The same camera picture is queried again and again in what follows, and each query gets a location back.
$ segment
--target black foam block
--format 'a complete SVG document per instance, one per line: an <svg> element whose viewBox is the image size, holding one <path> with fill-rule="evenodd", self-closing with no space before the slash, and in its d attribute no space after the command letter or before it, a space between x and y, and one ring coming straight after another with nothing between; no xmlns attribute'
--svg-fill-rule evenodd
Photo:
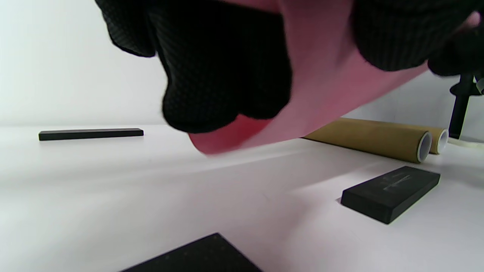
<svg viewBox="0 0 484 272"><path fill-rule="evenodd" d="M143 136L139 128L77 129L41 131L39 141Z"/></svg>
<svg viewBox="0 0 484 272"><path fill-rule="evenodd" d="M440 174L404 166L343 191L341 204L389 224L428 191Z"/></svg>
<svg viewBox="0 0 484 272"><path fill-rule="evenodd" d="M262 272L215 233L123 272Z"/></svg>

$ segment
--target white backdrop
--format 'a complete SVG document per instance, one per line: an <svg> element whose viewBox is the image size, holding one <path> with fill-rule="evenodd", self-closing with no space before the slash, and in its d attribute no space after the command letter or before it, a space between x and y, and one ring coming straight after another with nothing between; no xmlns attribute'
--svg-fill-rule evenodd
<svg viewBox="0 0 484 272"><path fill-rule="evenodd" d="M426 73L349 117L448 126L457 78ZM124 53L94 0L0 2L0 125L161 124L157 58ZM472 98L463 135L484 140Z"/></svg>

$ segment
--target brown cardboard tube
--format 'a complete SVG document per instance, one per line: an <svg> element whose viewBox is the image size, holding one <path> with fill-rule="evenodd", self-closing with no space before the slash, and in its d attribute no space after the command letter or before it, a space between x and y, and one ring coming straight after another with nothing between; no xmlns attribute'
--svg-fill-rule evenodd
<svg viewBox="0 0 484 272"><path fill-rule="evenodd" d="M428 130L346 118L304 138L417 164L426 159L432 145Z"/></svg>
<svg viewBox="0 0 484 272"><path fill-rule="evenodd" d="M399 124L399 123L359 120L359 119L349 119L349 118L340 118L339 120L353 121L353 122L358 122L362 124L372 123L372 124L380 124L383 126L403 127L403 128L429 131L432 134L432 146L430 147L430 154L438 155L442 153L445 146L447 145L447 141L449 140L449 130L447 130L446 128L407 125L407 124Z"/></svg>

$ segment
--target pink cloth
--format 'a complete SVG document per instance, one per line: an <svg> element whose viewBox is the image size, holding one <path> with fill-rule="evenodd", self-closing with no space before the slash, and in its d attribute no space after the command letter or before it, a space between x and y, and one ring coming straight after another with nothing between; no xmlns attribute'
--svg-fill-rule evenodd
<svg viewBox="0 0 484 272"><path fill-rule="evenodd" d="M217 131L190 134L217 154L303 137L427 70L384 72L359 54L350 33L352 0L227 0L281 13L293 70L291 100L274 119L245 116Z"/></svg>

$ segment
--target black glove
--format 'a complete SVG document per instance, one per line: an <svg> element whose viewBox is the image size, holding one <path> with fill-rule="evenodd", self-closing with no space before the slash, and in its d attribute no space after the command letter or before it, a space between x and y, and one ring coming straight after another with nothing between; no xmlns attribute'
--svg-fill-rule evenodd
<svg viewBox="0 0 484 272"><path fill-rule="evenodd" d="M244 114L270 119L289 102L292 71L280 15L213 0L96 0L112 42L155 53L168 86L163 115L203 133Z"/></svg>
<svg viewBox="0 0 484 272"><path fill-rule="evenodd" d="M353 30L361 55L384 71L422 65L439 76L484 68L482 27L456 30L484 0L355 0Z"/></svg>

